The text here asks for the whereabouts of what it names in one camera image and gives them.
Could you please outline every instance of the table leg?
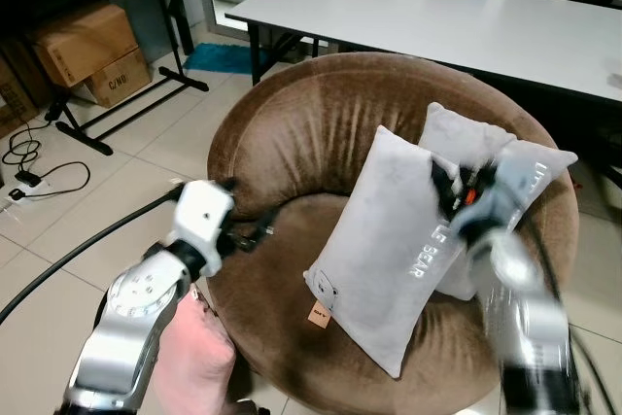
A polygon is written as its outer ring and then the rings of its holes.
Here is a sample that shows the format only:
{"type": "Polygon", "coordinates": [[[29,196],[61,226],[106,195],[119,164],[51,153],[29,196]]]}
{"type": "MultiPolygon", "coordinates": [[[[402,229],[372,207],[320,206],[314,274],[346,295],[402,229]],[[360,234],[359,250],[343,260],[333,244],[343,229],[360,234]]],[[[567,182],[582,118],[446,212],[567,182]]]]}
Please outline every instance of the table leg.
{"type": "Polygon", "coordinates": [[[261,63],[259,61],[259,27],[248,23],[251,39],[251,68],[253,70],[253,86],[261,80],[261,63]]]}

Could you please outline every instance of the electrical cord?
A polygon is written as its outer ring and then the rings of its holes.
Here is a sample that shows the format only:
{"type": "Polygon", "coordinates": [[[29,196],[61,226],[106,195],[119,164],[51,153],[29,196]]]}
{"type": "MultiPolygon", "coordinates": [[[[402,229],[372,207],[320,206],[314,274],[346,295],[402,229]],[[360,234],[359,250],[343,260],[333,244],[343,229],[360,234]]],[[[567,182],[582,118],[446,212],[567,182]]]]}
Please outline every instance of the electrical cord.
{"type": "Polygon", "coordinates": [[[18,131],[17,133],[11,135],[11,137],[9,138],[9,150],[7,150],[2,155],[2,162],[5,163],[6,165],[16,165],[18,170],[21,171],[21,170],[24,170],[23,164],[28,163],[28,162],[34,162],[34,160],[39,157],[39,150],[43,146],[40,140],[35,140],[33,138],[32,131],[47,128],[48,126],[52,124],[52,122],[48,121],[48,123],[46,123],[45,125],[31,127],[27,121],[23,121],[20,115],[17,115],[17,117],[19,117],[21,122],[26,125],[26,128],[24,130],[18,131]],[[28,139],[16,144],[16,138],[23,133],[28,133],[28,139]],[[27,148],[24,152],[19,151],[21,147],[26,146],[26,145],[27,145],[27,148]],[[9,161],[10,156],[18,157],[19,161],[17,162],[9,161]]]}
{"type": "Polygon", "coordinates": [[[55,172],[56,170],[58,170],[58,169],[60,169],[62,167],[67,167],[69,165],[81,165],[86,170],[86,179],[79,187],[77,187],[75,189],[51,191],[49,193],[25,194],[22,198],[40,198],[40,197],[43,197],[43,196],[52,196],[52,195],[55,195],[55,194],[72,193],[74,191],[79,191],[79,190],[83,189],[84,187],[86,187],[86,185],[88,185],[88,182],[90,181],[90,169],[88,168],[88,166],[86,164],[84,164],[80,160],[73,160],[71,162],[65,162],[64,164],[57,165],[53,169],[50,169],[48,172],[43,174],[41,176],[41,178],[43,179],[46,176],[50,175],[52,172],[55,172]]]}
{"type": "MultiPolygon", "coordinates": [[[[40,140],[36,140],[32,136],[32,131],[33,130],[41,130],[41,129],[47,128],[48,126],[50,126],[52,124],[52,122],[48,121],[44,125],[31,127],[30,124],[27,121],[24,121],[21,118],[21,116],[19,114],[17,114],[15,111],[14,111],[14,115],[17,118],[19,118],[23,124],[26,125],[26,128],[24,130],[18,131],[17,133],[11,135],[11,137],[9,138],[9,149],[2,155],[2,162],[5,163],[6,165],[16,165],[17,166],[17,170],[20,173],[22,173],[22,174],[26,173],[26,175],[30,175],[30,174],[28,174],[29,168],[32,165],[32,163],[34,163],[34,161],[39,157],[39,151],[43,147],[43,143],[41,143],[40,140]],[[16,139],[19,137],[19,135],[24,134],[24,133],[28,134],[28,139],[24,140],[24,141],[21,141],[19,143],[16,143],[16,139]],[[26,146],[26,149],[24,151],[21,151],[20,149],[23,146],[26,146]],[[18,157],[19,160],[18,161],[10,161],[9,160],[10,157],[18,157]],[[26,169],[24,167],[24,164],[27,164],[28,162],[31,162],[31,164],[28,167],[28,169],[26,169]]],[[[12,190],[9,193],[9,196],[14,201],[18,201],[18,200],[20,200],[22,198],[42,198],[42,197],[48,197],[48,196],[53,196],[53,195],[57,195],[57,194],[72,193],[74,191],[79,191],[79,190],[83,189],[84,187],[86,187],[86,185],[88,185],[88,182],[90,181],[90,169],[88,168],[88,166],[84,162],[81,162],[79,160],[74,160],[74,161],[71,161],[71,162],[65,162],[63,164],[59,164],[56,167],[53,167],[52,169],[50,169],[45,174],[43,174],[41,177],[34,176],[34,178],[36,178],[37,180],[40,181],[44,177],[50,175],[52,172],[55,172],[56,170],[58,170],[58,169],[60,169],[62,167],[67,167],[67,166],[70,166],[70,165],[81,165],[86,170],[86,179],[79,187],[76,187],[74,189],[56,190],[56,191],[51,191],[51,192],[48,192],[48,193],[35,193],[35,194],[26,194],[22,190],[15,189],[15,190],[12,190]]]]}
{"type": "Polygon", "coordinates": [[[110,235],[115,230],[117,230],[120,227],[123,227],[124,225],[134,221],[135,219],[141,217],[142,215],[144,215],[146,213],[149,213],[150,211],[154,210],[160,204],[162,204],[162,203],[164,203],[166,201],[170,201],[170,200],[177,201],[179,199],[181,193],[182,193],[183,187],[184,187],[183,184],[178,185],[173,190],[169,191],[168,193],[166,193],[165,195],[161,196],[160,198],[152,201],[151,203],[147,204],[146,206],[143,206],[142,208],[140,208],[140,209],[134,211],[133,213],[125,216],[120,221],[116,221],[114,224],[109,225],[108,227],[106,227],[103,230],[101,230],[99,233],[96,233],[95,235],[90,237],[82,245],[76,247],[74,250],[72,250],[70,253],[65,255],[59,261],[55,262],[52,266],[50,266],[43,273],[41,273],[39,275],[39,277],[34,279],[30,284],[28,284],[25,288],[23,288],[21,290],[21,292],[19,292],[19,294],[17,294],[15,296],[15,298],[13,298],[13,300],[11,300],[11,302],[9,302],[9,304],[7,306],[5,306],[2,309],[2,311],[0,311],[0,326],[2,326],[4,321],[9,317],[9,315],[17,308],[17,306],[20,303],[22,303],[30,294],[32,294],[39,286],[41,286],[46,280],[48,280],[56,271],[61,269],[65,264],[67,264],[69,261],[71,261],[77,255],[79,255],[82,252],[84,252],[86,249],[90,248],[92,245],[97,243],[102,238],[110,235]]]}
{"type": "MultiPolygon", "coordinates": [[[[510,198],[512,199],[516,208],[520,209],[521,212],[523,213],[522,221],[527,226],[527,230],[530,236],[532,237],[534,242],[536,242],[536,248],[541,258],[540,263],[542,265],[542,270],[544,271],[546,280],[548,281],[549,287],[551,288],[551,293],[553,294],[555,299],[563,305],[562,296],[560,293],[560,287],[557,282],[557,278],[555,277],[555,273],[553,272],[553,264],[551,262],[551,258],[548,255],[548,251],[546,249],[546,246],[544,245],[542,236],[537,230],[536,224],[534,223],[534,220],[531,214],[529,213],[528,210],[525,209],[525,206],[523,206],[523,203],[517,198],[517,196],[514,194],[514,192],[512,191],[511,187],[508,184],[502,181],[499,181],[499,180],[496,180],[496,184],[499,184],[503,188],[506,194],[508,194],[510,198]]],[[[590,355],[589,351],[587,350],[587,347],[585,346],[581,338],[570,327],[569,327],[569,338],[570,338],[569,339],[570,344],[576,345],[576,348],[583,355],[583,358],[587,362],[588,367],[590,368],[590,371],[592,372],[592,375],[594,376],[594,379],[596,380],[596,384],[599,388],[599,391],[601,393],[603,402],[605,403],[605,407],[608,413],[610,415],[618,415],[617,411],[615,410],[615,407],[613,406],[613,402],[611,401],[611,397],[609,396],[609,393],[605,387],[603,378],[601,377],[601,374],[599,373],[598,369],[596,368],[596,365],[594,364],[594,360],[592,359],[592,356],[590,355]]]]}

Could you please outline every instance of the brown velvet chair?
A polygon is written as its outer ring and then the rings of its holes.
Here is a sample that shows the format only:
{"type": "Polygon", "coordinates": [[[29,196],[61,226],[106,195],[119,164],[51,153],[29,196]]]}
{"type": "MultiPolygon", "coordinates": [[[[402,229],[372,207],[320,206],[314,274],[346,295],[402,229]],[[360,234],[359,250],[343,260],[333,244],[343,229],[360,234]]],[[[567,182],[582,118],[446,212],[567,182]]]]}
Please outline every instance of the brown velvet chair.
{"type": "MultiPolygon", "coordinates": [[[[266,208],[283,206],[274,235],[251,255],[227,259],[209,281],[215,306],[257,372],[316,410],[451,414],[483,398],[499,381],[475,300],[432,296],[399,380],[334,320],[326,329],[307,321],[315,298],[302,272],[339,219],[376,127],[383,124],[416,143],[433,101],[555,147],[537,121],[495,89],[426,60],[384,53],[329,55],[266,79],[231,110],[212,143],[210,179],[239,181],[235,220],[251,221],[266,208]]],[[[564,284],[578,230],[568,172],[530,212],[564,284]]]]}

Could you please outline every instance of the tile floor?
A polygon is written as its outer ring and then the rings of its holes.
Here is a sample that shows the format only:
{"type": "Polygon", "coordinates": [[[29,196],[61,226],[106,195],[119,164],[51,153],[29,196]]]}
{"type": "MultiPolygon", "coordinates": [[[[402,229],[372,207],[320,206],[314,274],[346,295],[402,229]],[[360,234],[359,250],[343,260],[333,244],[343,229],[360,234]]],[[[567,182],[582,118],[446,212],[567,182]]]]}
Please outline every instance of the tile floor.
{"type": "MultiPolygon", "coordinates": [[[[229,42],[200,27],[195,34],[201,42],[229,42]]],[[[172,63],[172,57],[159,63],[172,63]]],[[[0,213],[0,306],[74,246],[160,196],[171,179],[205,177],[214,132],[228,110],[251,88],[251,80],[248,76],[221,73],[191,74],[207,82],[210,92],[185,90],[125,127],[107,140],[115,149],[113,156],[102,156],[53,126],[36,132],[43,149],[33,166],[35,172],[42,173],[60,162],[82,160],[90,167],[92,179],[76,193],[14,206],[0,213]]],[[[148,104],[149,100],[141,99],[120,112],[118,118],[148,104]]],[[[95,106],[71,106],[80,121],[102,112],[95,106]]],[[[2,152],[6,151],[7,142],[8,138],[0,142],[2,152]]],[[[57,188],[71,187],[81,180],[80,170],[76,167],[59,171],[51,176],[51,182],[57,188]]],[[[8,186],[0,190],[2,197],[12,185],[14,173],[14,167],[3,167],[8,186]]],[[[592,350],[605,383],[622,410],[622,201],[619,191],[611,190],[585,167],[573,170],[573,175],[584,189],[579,194],[579,254],[565,300],[572,325],[592,350]]],[[[117,274],[168,232],[172,210],[173,206],[161,206],[95,245],[54,275],[0,328],[3,413],[52,413],[52,408],[60,403],[103,291],[117,274]]],[[[315,413],[260,376],[253,374],[251,379],[253,390],[248,396],[273,414],[315,413]]],[[[595,413],[604,413],[597,394],[594,400],[595,413]]],[[[500,411],[502,401],[496,389],[461,414],[497,415],[500,411]]],[[[141,413],[163,414],[151,390],[141,413]]]]}

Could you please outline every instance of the black metal stand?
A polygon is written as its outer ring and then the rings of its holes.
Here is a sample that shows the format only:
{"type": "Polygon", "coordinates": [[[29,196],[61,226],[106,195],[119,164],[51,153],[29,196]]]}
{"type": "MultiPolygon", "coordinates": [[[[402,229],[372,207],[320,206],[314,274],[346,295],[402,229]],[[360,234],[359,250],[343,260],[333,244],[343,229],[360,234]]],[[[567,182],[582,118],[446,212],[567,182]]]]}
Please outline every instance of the black metal stand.
{"type": "Polygon", "coordinates": [[[46,113],[46,120],[47,121],[55,121],[55,120],[57,120],[60,117],[61,114],[65,114],[65,116],[67,117],[67,120],[69,120],[70,124],[67,124],[64,121],[58,121],[56,123],[56,128],[58,128],[58,130],[62,131],[66,135],[71,136],[72,138],[80,141],[81,143],[84,143],[85,145],[93,148],[94,150],[98,151],[99,153],[101,153],[103,155],[109,156],[109,155],[111,155],[113,153],[112,148],[110,146],[108,146],[106,143],[103,143],[103,141],[102,141],[103,139],[105,139],[106,137],[112,135],[113,133],[121,130],[123,127],[125,127],[126,125],[132,123],[133,121],[135,121],[136,119],[140,118],[141,116],[147,114],[148,112],[150,112],[151,110],[155,109],[157,106],[159,106],[160,104],[164,103],[165,101],[167,101],[171,97],[173,97],[176,94],[179,94],[180,92],[182,92],[184,89],[186,89],[188,87],[194,87],[194,88],[199,89],[201,91],[208,91],[209,90],[209,87],[207,86],[207,84],[205,84],[203,82],[200,82],[199,80],[193,80],[193,79],[188,78],[187,76],[184,75],[184,68],[182,66],[182,61],[181,61],[181,58],[179,56],[179,52],[177,51],[178,44],[177,44],[177,40],[175,39],[175,32],[173,30],[173,25],[172,25],[172,22],[171,22],[171,18],[169,16],[169,12],[168,12],[168,9],[166,7],[166,0],[157,0],[157,2],[159,4],[159,6],[160,6],[162,17],[164,18],[164,24],[166,26],[166,33],[168,35],[168,39],[169,39],[171,48],[173,50],[173,55],[175,57],[175,65],[177,67],[177,71],[172,71],[172,70],[170,70],[170,69],[168,69],[166,67],[159,67],[158,71],[164,77],[162,80],[160,80],[159,82],[155,83],[154,85],[151,85],[151,86],[143,89],[139,93],[137,93],[134,96],[130,97],[129,99],[126,99],[125,101],[123,101],[121,104],[118,104],[117,106],[115,106],[114,108],[110,109],[109,111],[104,112],[102,115],[97,116],[96,118],[91,119],[90,121],[87,121],[87,122],[83,123],[82,125],[80,125],[76,121],[75,117],[73,116],[73,114],[69,110],[69,107],[67,106],[67,97],[68,96],[64,96],[64,97],[58,99],[56,102],[54,102],[50,106],[50,109],[48,110],[48,112],[46,113]],[[109,128],[108,130],[104,131],[99,136],[91,137],[91,136],[88,136],[86,134],[86,130],[88,128],[90,128],[91,126],[93,126],[96,123],[98,123],[100,121],[103,121],[106,118],[112,116],[114,113],[118,112],[122,108],[124,108],[127,105],[131,104],[136,99],[139,99],[140,97],[150,93],[154,89],[164,85],[165,83],[170,82],[171,80],[179,82],[181,85],[179,87],[176,87],[172,91],[168,92],[164,96],[160,97],[153,104],[147,106],[146,108],[142,109],[141,111],[138,111],[137,113],[135,113],[132,116],[130,116],[127,119],[125,119],[124,121],[121,121],[120,123],[116,124],[112,128],[109,128]]]}

